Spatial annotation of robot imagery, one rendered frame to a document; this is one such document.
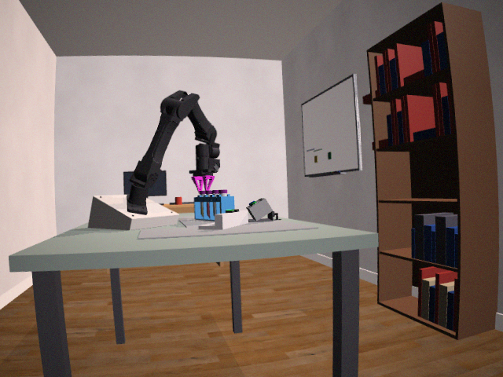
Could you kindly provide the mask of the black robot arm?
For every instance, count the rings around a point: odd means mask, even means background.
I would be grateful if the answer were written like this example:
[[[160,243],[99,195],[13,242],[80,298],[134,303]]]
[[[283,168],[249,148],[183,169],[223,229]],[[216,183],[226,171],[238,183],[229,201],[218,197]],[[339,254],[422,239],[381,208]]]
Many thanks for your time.
[[[159,125],[147,152],[142,160],[138,161],[130,178],[130,182],[133,184],[130,194],[127,194],[127,212],[147,215],[148,190],[153,187],[160,176],[163,156],[174,131],[187,116],[194,126],[195,140],[206,143],[205,145],[202,143],[196,145],[196,157],[200,159],[201,156],[209,156],[209,169],[218,172],[220,159],[216,158],[220,154],[220,144],[215,143],[217,130],[201,110],[198,104],[199,99],[199,94],[191,93],[188,95],[187,92],[179,90],[162,100]]]

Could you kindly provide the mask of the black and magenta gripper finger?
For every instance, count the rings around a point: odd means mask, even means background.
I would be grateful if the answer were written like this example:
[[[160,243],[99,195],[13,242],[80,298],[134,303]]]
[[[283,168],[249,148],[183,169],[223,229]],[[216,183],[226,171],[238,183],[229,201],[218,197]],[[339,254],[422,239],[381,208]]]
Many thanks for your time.
[[[214,181],[215,179],[215,176],[202,176],[203,178],[203,182],[204,182],[204,188],[205,188],[205,191],[209,190],[210,187],[211,187],[211,184],[212,182]],[[209,183],[208,183],[208,186],[207,186],[207,180],[209,179]]]
[[[192,180],[193,180],[193,182],[194,182],[194,184],[195,184],[195,186],[197,188],[197,191],[200,194],[200,191],[202,191],[202,188],[203,188],[203,178],[202,177],[191,177],[191,178],[192,178]],[[199,187],[199,185],[197,183],[197,180],[199,180],[200,187]]]

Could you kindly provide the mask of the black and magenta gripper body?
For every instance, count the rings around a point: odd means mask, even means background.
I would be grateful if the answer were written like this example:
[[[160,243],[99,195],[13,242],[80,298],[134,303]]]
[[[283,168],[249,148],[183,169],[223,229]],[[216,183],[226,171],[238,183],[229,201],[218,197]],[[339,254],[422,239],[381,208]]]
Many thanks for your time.
[[[208,158],[209,156],[200,157],[200,159],[196,157],[196,169],[190,170],[189,173],[193,174],[194,177],[213,176],[213,173],[217,173],[217,170],[209,169]]]

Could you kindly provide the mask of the blue tube rack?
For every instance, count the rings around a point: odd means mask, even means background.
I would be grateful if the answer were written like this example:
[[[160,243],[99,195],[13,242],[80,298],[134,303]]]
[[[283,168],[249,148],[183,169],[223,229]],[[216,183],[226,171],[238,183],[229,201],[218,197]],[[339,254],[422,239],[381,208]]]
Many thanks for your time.
[[[204,218],[200,214],[200,202],[203,202],[203,210],[204,210]],[[209,211],[210,211],[210,219],[207,216],[207,204],[209,202]],[[221,214],[225,213],[226,210],[235,209],[234,207],[234,196],[222,196],[222,195],[198,195],[194,197],[194,214],[195,220],[205,220],[205,221],[215,221],[215,217],[213,215],[213,202],[216,202],[216,214],[220,214],[220,205],[221,205]],[[220,205],[219,205],[220,202]]]

